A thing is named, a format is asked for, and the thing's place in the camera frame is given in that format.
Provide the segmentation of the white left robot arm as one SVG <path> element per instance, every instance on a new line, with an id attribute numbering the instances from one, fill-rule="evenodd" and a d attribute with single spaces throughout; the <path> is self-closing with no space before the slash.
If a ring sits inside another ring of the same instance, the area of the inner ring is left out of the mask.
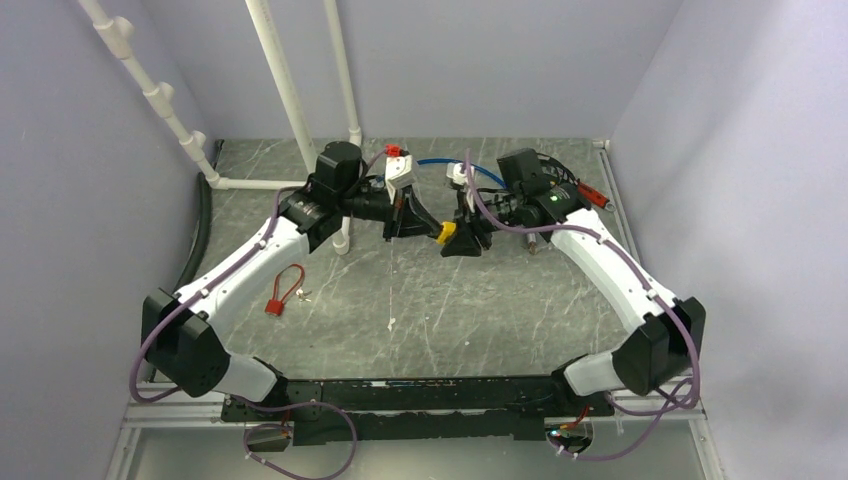
<path id="1" fill-rule="evenodd" d="M 285 376 L 255 357 L 230 352 L 220 337 L 246 302 L 336 234 L 346 217 L 381 222 L 388 238 L 440 235 L 441 223 L 414 193 L 417 162 L 394 146 L 382 154 L 384 185 L 374 188 L 359 146 L 327 144 L 304 185 L 281 189 L 269 218 L 245 244 L 177 292 L 149 295 L 131 370 L 132 397 L 145 399 L 136 382 L 147 362 L 191 397 L 215 391 L 247 400 L 261 419 L 279 417 L 288 402 Z"/>

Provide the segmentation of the yellow padlock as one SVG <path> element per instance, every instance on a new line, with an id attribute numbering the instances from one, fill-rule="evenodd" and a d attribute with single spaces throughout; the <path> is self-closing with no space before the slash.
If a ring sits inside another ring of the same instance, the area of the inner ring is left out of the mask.
<path id="1" fill-rule="evenodd" d="M 439 245 L 446 245 L 456 234 L 457 224 L 452 221 L 444 221 L 441 223 L 441 230 L 436 237 L 436 242 Z"/>

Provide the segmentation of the blue cable lock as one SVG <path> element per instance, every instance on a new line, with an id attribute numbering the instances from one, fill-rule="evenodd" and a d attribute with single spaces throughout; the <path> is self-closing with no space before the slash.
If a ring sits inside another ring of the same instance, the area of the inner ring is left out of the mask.
<path id="1" fill-rule="evenodd" d="M 417 161 L 417 163 L 419 165 L 446 165 L 446 172 L 447 172 L 447 177 L 448 177 L 449 180 L 451 180 L 454 177 L 455 168 L 453 167 L 453 164 L 459 164 L 460 175 L 465 176 L 464 164 L 463 164 L 462 161 L 457 160 L 457 159 L 444 158 L 444 157 L 424 158 L 424 159 L 419 159 Z M 480 173 L 481 175 L 484 175 L 485 177 L 487 177 L 488 179 L 493 181 L 495 184 L 497 184 L 500 189 L 506 188 L 506 183 L 496 173 L 493 173 L 492 171 L 490 171 L 490 170 L 488 170 L 488 169 L 486 169 L 482 166 L 479 166 L 479 165 L 473 165 L 472 171 L 474 173 Z M 536 255 L 538 253 L 538 240 L 537 240 L 537 236 L 535 234 L 526 234 L 525 235 L 525 245 L 526 245 L 527 250 L 528 250 L 530 255 Z"/>

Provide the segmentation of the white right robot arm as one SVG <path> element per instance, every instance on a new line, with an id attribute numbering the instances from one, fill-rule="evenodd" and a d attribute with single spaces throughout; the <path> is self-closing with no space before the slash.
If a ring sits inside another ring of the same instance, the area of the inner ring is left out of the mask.
<path id="1" fill-rule="evenodd" d="M 532 148 L 497 160 L 501 185 L 477 184 L 470 161 L 446 171 L 458 192 L 456 219 L 439 235 L 442 254 L 478 256 L 496 231 L 541 236 L 573 261 L 610 303 L 626 336 L 616 346 L 567 361 L 553 378 L 551 401 L 574 415 L 590 395 L 658 393 L 680 408 L 700 394 L 699 355 L 706 320 L 694 297 L 682 299 L 654 279 L 606 229 L 606 198 L 553 157 Z"/>

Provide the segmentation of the red cable padlock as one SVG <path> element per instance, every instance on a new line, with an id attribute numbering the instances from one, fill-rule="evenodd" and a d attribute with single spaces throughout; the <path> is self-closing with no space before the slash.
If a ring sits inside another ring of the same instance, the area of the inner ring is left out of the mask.
<path id="1" fill-rule="evenodd" d="M 284 288 L 282 284 L 283 277 L 290 273 L 296 272 L 297 277 L 294 279 L 291 285 L 287 288 Z M 268 299 L 264 312 L 272 317 L 281 317 L 284 313 L 287 302 L 293 295 L 296 295 L 298 291 L 302 289 L 306 277 L 305 268 L 301 264 L 290 264 L 281 270 L 275 277 L 272 282 L 272 291 L 270 298 Z"/>

